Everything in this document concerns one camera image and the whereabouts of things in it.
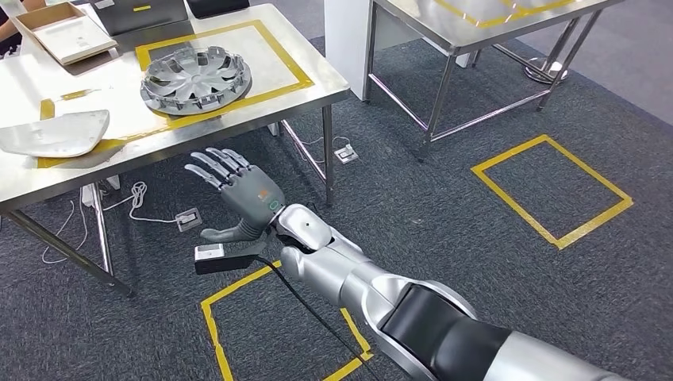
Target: gray carpet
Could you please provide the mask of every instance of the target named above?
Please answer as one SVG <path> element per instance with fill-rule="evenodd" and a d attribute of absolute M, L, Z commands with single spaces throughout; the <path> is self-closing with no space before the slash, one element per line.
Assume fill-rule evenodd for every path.
<path fill-rule="evenodd" d="M 321 40 L 314 41 L 321 45 Z M 525 55 L 519 43 L 510 48 Z M 375 70 L 425 118 L 444 59 L 423 43 L 377 55 Z M 475 70 L 456 71 L 442 125 L 448 127 L 539 86 L 492 49 Z M 543 113 L 527 105 L 433 146 L 424 164 L 418 130 L 375 90 L 370 105 L 350 98 L 334 107 L 335 131 L 360 159 L 337 167 L 337 204 L 322 207 L 322 187 L 287 138 L 264 129 L 214 144 L 263 168 L 291 202 L 314 202 L 322 217 L 377 264 L 436 279 L 465 296 L 484 321 L 519 329 L 598 366 L 638 380 L 673 378 L 671 189 L 673 127 L 600 86 L 573 75 Z M 292 122 L 306 141 L 321 135 L 318 112 Z M 559 251 L 472 172 L 527 140 L 548 134 L 633 197 L 634 205 Z M 197 206 L 206 225 L 237 216 L 194 176 L 188 155 L 122 175 L 121 194 L 148 184 L 138 215 L 170 218 Z M 558 152 L 540 146 L 487 174 L 554 234 L 613 205 L 614 196 Z M 70 210 L 65 194 L 25 208 L 56 231 Z M 196 276 L 198 231 L 130 221 L 128 206 L 106 213 L 118 276 L 137 292 L 113 294 L 72 264 L 40 262 L 42 246 L 4 221 L 0 231 L 0 379 L 155 380 L 221 375 L 199 303 L 254 271 Z M 90 229 L 93 214 L 87 210 Z M 77 220 L 63 236 L 76 244 Z M 98 258 L 96 236 L 83 252 Z M 277 258 L 276 244 L 267 256 Z M 298 284 L 328 321 L 356 345 L 338 310 Z M 321 379 L 352 357 L 272 275 L 213 305 L 219 341 L 238 380 Z M 359 325 L 365 336 L 366 329 Z M 402 373 L 374 348 L 382 379 Z M 347 379 L 371 379 L 359 368 Z"/>

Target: table top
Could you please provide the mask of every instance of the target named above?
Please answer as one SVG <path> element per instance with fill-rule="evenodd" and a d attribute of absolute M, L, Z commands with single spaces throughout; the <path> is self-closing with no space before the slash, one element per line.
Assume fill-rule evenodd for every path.
<path fill-rule="evenodd" d="M 40 49 L 0 60 L 0 80 L 8 89 L 0 92 L 0 127 L 39 120 L 44 113 L 40 101 L 48 98 L 55 100 L 56 116 L 110 110 L 102 142 L 85 156 L 37 160 L 0 151 L 0 213 L 348 97 L 345 79 L 272 5 L 136 31 L 115 40 L 116 52 L 71 65 L 67 71 Z M 216 44 L 241 54 L 252 71 L 250 91 L 200 116 L 174 118 L 151 111 L 140 98 L 140 66 L 186 44 Z M 60 100 L 61 95 L 86 89 L 93 91 Z"/>
<path fill-rule="evenodd" d="M 463 54 L 624 0 L 374 0 L 448 52 Z"/>

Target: metal table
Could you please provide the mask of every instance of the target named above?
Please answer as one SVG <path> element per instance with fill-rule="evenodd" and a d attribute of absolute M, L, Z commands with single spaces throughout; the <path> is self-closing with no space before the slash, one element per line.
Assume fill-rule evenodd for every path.
<path fill-rule="evenodd" d="M 429 153 L 430 143 L 457 133 L 462 129 L 476 125 L 508 110 L 522 106 L 541 98 L 537 110 L 540 111 L 547 104 L 554 89 L 562 80 L 562 75 L 552 75 L 552 64 L 555 63 L 565 44 L 571 37 L 581 16 L 591 13 L 591 16 L 571 47 L 561 68 L 554 68 L 554 72 L 565 73 L 577 51 L 582 46 L 586 36 L 594 26 L 598 16 L 608 6 L 623 0 L 373 0 L 371 9 L 371 24 L 367 42 L 367 84 L 364 99 L 368 100 L 371 93 L 371 84 L 380 87 L 390 96 L 413 121 L 424 131 L 425 138 L 421 146 L 419 159 L 423 160 Z M 434 44 L 448 53 L 448 62 L 444 69 L 439 92 L 436 96 L 430 121 L 422 121 L 397 95 L 395 95 L 381 79 L 372 71 L 374 64 L 374 46 L 376 39 L 376 15 L 378 12 L 388 12 L 410 28 L 430 39 Z M 566 29 L 556 42 L 549 57 L 542 67 L 525 60 L 500 43 L 531 33 L 551 25 L 569 21 Z M 501 109 L 492 111 L 472 121 L 467 121 L 451 129 L 436 133 L 436 124 L 441 108 L 448 92 L 448 83 L 451 71 L 455 66 L 456 57 L 465 53 L 474 53 L 475 66 L 482 48 L 493 48 L 507 55 L 509 58 L 524 65 L 526 71 L 536 75 L 538 79 L 548 81 L 550 86 L 530 97 Z"/>
<path fill-rule="evenodd" d="M 248 37 L 253 41 L 241 41 Z M 197 44 L 219 44 L 234 52 L 237 51 L 232 46 L 245 44 L 242 47 L 245 52 L 241 54 L 251 65 L 251 90 L 239 104 L 234 102 L 226 106 L 226 112 L 222 115 L 175 119 L 152 112 L 144 105 L 139 94 L 141 66 L 146 65 L 149 59 L 156 58 L 156 55 L 171 52 L 174 48 L 172 45 L 194 44 L 196 38 L 202 39 Z M 89 110 L 109 108 L 111 119 L 101 144 L 92 153 L 73 160 L 36 160 L 0 152 L 0 178 L 3 179 L 0 183 L 0 214 L 104 284 L 124 295 L 131 295 L 130 288 L 114 277 L 101 208 L 97 209 L 97 217 L 103 268 L 77 253 L 19 208 L 87 184 L 93 183 L 97 189 L 95 183 L 110 176 L 276 123 L 277 129 L 280 125 L 288 132 L 287 135 L 320 175 L 325 183 L 327 203 L 333 201 L 331 105 L 346 99 L 349 87 L 274 6 L 253 6 L 205 20 L 193 19 L 145 29 L 115 37 L 115 40 L 120 45 L 118 54 L 97 58 L 106 62 L 89 60 L 68 67 L 68 71 L 46 52 L 39 50 L 29 56 L 9 59 L 2 65 L 3 70 L 10 71 L 15 81 L 14 84 L 9 83 L 8 88 L 20 89 L 22 93 L 0 94 L 0 104 L 10 107 L 2 112 L 4 125 L 34 121 L 40 115 L 49 117 L 49 114 L 55 113 L 55 109 L 58 114 L 59 110 L 67 110 L 74 104 Z M 283 79 L 283 71 L 296 76 L 296 83 L 287 83 L 295 79 L 289 75 Z M 96 91 L 67 97 L 77 98 L 75 100 L 59 99 L 62 94 L 85 89 Z M 46 98 L 55 99 L 56 102 L 40 104 Z M 324 168 L 308 153 L 285 121 L 286 118 L 316 108 L 322 108 Z M 125 136 L 129 128 L 141 128 L 143 133 Z M 94 204 L 100 204 L 97 191 L 94 192 Z"/>

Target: cardboard box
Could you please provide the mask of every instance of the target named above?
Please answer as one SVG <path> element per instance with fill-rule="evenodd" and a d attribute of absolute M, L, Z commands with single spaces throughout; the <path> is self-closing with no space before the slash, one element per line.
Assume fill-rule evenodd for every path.
<path fill-rule="evenodd" d="M 42 45 L 64 66 L 117 46 L 115 40 L 69 2 L 24 13 L 13 21 L 24 37 Z"/>

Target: yellow tape square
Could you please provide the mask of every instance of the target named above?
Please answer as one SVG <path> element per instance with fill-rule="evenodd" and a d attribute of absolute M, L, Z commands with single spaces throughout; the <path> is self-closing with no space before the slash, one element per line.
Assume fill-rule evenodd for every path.
<path fill-rule="evenodd" d="M 556 150 L 561 152 L 564 156 L 566 156 L 568 159 L 570 159 L 573 163 L 577 164 L 580 168 L 582 168 L 586 173 L 589 175 L 593 176 L 595 179 L 597 179 L 601 184 L 606 186 L 608 189 L 610 189 L 612 192 L 614 192 L 616 195 L 621 197 L 621 201 L 618 202 L 616 205 L 610 207 L 608 210 L 605 212 L 599 214 L 598 216 L 592 218 L 590 221 L 587 223 L 579 226 L 577 229 L 569 232 L 565 236 L 561 238 L 556 238 L 554 237 L 547 229 L 545 229 L 540 222 L 538 222 L 533 216 L 526 212 L 512 197 L 510 197 L 501 187 L 498 186 L 493 180 L 491 180 L 484 171 L 490 167 L 493 167 L 496 164 L 499 164 L 510 157 L 517 155 L 518 153 L 521 153 L 525 151 L 526 149 L 529 149 L 535 145 L 538 145 L 540 143 L 549 143 L 552 147 L 554 147 Z M 493 191 L 495 194 L 500 196 L 504 202 L 507 203 L 507 205 L 511 206 L 512 209 L 514 209 L 521 217 L 523 217 L 526 222 L 528 222 L 542 237 L 544 237 L 547 241 L 550 243 L 556 245 L 556 247 L 560 249 L 566 248 L 569 244 L 572 244 L 579 238 L 582 238 L 586 236 L 588 233 L 599 227 L 600 225 L 605 224 L 608 220 L 610 220 L 612 217 L 618 215 L 619 213 L 623 212 L 627 208 L 629 208 L 631 205 L 633 205 L 633 200 L 631 199 L 630 196 L 628 196 L 624 191 L 621 189 L 617 188 L 614 184 L 612 184 L 608 179 L 604 178 L 603 176 L 599 175 L 596 171 L 591 169 L 588 165 L 586 165 L 584 162 L 582 162 L 577 156 L 573 155 L 570 153 L 567 149 L 562 147 L 560 144 L 556 143 L 551 137 L 548 137 L 547 135 L 541 135 L 539 137 L 536 137 L 535 139 L 532 139 L 530 141 L 525 142 L 524 144 L 518 145 L 517 147 L 514 147 L 510 149 L 509 151 L 503 152 L 500 155 L 489 159 L 479 165 L 476 165 L 472 168 L 472 171 Z"/>
<path fill-rule="evenodd" d="M 285 50 L 285 48 L 280 44 L 280 42 L 276 40 L 274 35 L 271 33 L 271 31 L 269 31 L 269 29 L 267 29 L 267 27 L 261 20 L 246 21 L 240 24 L 230 25 L 219 29 L 213 29 L 203 33 L 191 34 L 184 37 L 177 37 L 170 40 L 163 40 L 152 44 L 138 46 L 136 47 L 136 56 L 138 59 L 138 63 L 140 64 L 140 69 L 142 71 L 145 71 L 149 66 L 149 64 L 152 62 L 152 59 L 150 57 L 150 51 L 153 49 L 164 48 L 173 44 L 182 44 L 188 41 L 196 40 L 198 38 L 215 36 L 220 33 L 230 32 L 233 30 L 243 29 L 247 27 L 253 27 L 257 31 L 257 33 L 261 35 L 261 37 L 267 42 L 273 53 L 275 53 L 278 56 L 280 61 L 283 62 L 283 64 L 287 67 L 289 72 L 296 78 L 295 83 L 286 86 L 281 86 L 277 89 L 268 90 L 266 92 L 255 94 L 252 96 L 247 96 L 245 98 L 240 98 L 234 102 L 229 103 L 227 106 L 204 114 L 190 115 L 185 117 L 170 117 L 167 114 L 152 111 L 154 114 L 161 117 L 160 118 L 161 122 L 157 126 L 154 126 L 153 129 L 145 133 L 135 133 L 133 135 L 129 135 L 126 137 L 118 137 L 116 139 L 103 139 L 100 141 L 100 143 L 98 143 L 98 145 L 94 148 L 94 150 L 91 151 L 90 154 L 94 155 L 96 153 L 108 151 L 110 149 L 117 148 L 129 142 L 139 140 L 143 137 L 148 137 L 156 133 L 162 133 L 174 129 L 181 129 L 182 127 L 193 125 L 194 123 L 198 123 L 200 121 L 205 121 L 213 117 L 219 117 L 222 114 L 226 114 L 228 112 L 238 110 L 246 106 L 255 105 L 260 102 L 265 102 L 270 99 L 277 98 L 285 94 L 289 94 L 293 91 L 305 89 L 307 87 L 311 87 L 314 85 L 313 80 L 311 80 L 311 78 L 302 70 L 299 64 L 292 58 L 292 56 L 290 56 L 290 53 L 288 53 L 287 50 Z M 84 92 L 82 91 L 78 91 L 73 94 L 78 93 L 84 94 Z M 66 94 L 61 98 L 63 100 L 68 100 L 67 97 L 68 95 L 70 94 Z M 142 100 L 140 99 L 140 95 L 138 95 L 138 102 L 142 102 Z M 53 105 L 54 103 L 49 99 L 46 99 L 42 102 L 41 105 L 42 108 L 40 109 L 40 116 L 42 119 L 47 119 L 55 116 L 55 110 L 53 108 Z M 65 163 L 68 160 L 71 159 L 38 158 L 37 167 L 49 168 Z"/>
<path fill-rule="evenodd" d="M 281 266 L 279 260 L 274 262 L 273 264 L 276 267 Z M 223 290 L 218 291 L 217 293 L 209 296 L 208 298 L 204 299 L 201 302 L 203 317 L 206 319 L 206 326 L 208 328 L 208 331 L 210 332 L 210 339 L 212 340 L 213 346 L 215 347 L 215 357 L 217 358 L 217 364 L 220 367 L 220 372 L 222 373 L 222 378 L 224 379 L 224 381 L 233 381 L 234 378 L 231 372 L 231 368 L 229 367 L 227 357 L 225 356 L 225 350 L 222 348 L 222 345 L 218 340 L 217 326 L 215 325 L 215 319 L 213 318 L 213 311 L 210 309 L 210 306 L 212 306 L 213 303 L 224 298 L 225 296 L 232 294 L 234 291 L 238 290 L 242 286 L 245 286 L 246 284 L 252 282 L 253 280 L 261 278 L 262 276 L 268 274 L 269 272 L 271 272 L 271 269 L 269 267 L 264 267 L 258 271 L 253 272 L 251 275 L 248 275 L 245 278 L 232 283 L 231 285 L 225 287 Z M 358 344 L 360 345 L 360 348 L 362 349 L 362 354 L 360 354 L 360 357 L 362 357 L 362 359 L 365 361 L 369 360 L 370 358 L 373 357 L 373 354 L 369 352 L 371 350 L 369 343 L 367 343 L 367 340 L 362 336 L 360 331 L 357 329 L 355 323 L 353 323 L 351 315 L 345 308 L 341 309 L 341 314 L 344 316 L 344 320 L 346 321 L 346 323 L 348 323 L 348 327 L 350 328 L 351 332 L 353 333 L 353 336 L 355 337 Z M 362 365 L 362 362 L 359 359 L 353 359 L 350 362 L 348 362 L 348 364 L 345 364 L 338 371 L 335 371 L 331 375 L 324 378 L 324 381 L 339 381 L 343 379 L 345 376 L 351 374 L 351 372 L 355 371 L 360 365 Z"/>
<path fill-rule="evenodd" d="M 469 22 L 470 24 L 474 25 L 477 28 L 490 28 L 492 26 L 503 25 L 510 21 L 515 21 L 534 14 L 542 13 L 547 10 L 553 10 L 561 6 L 566 6 L 568 4 L 572 4 L 573 2 L 577 2 L 578 0 L 555 0 L 542 6 L 538 5 L 532 7 L 523 6 L 520 2 L 516 2 L 514 0 L 491 0 L 496 4 L 507 6 L 510 11 L 509 13 L 503 13 L 502 16 L 487 18 L 485 20 L 482 20 L 481 17 L 476 17 L 474 14 L 465 12 L 462 9 L 463 8 L 462 6 L 454 5 L 453 3 L 455 0 L 435 0 L 435 1 L 449 12 L 455 14 L 458 17 L 463 18 L 463 20 Z M 483 9 L 490 10 L 492 8 L 494 7 L 491 6 Z"/>

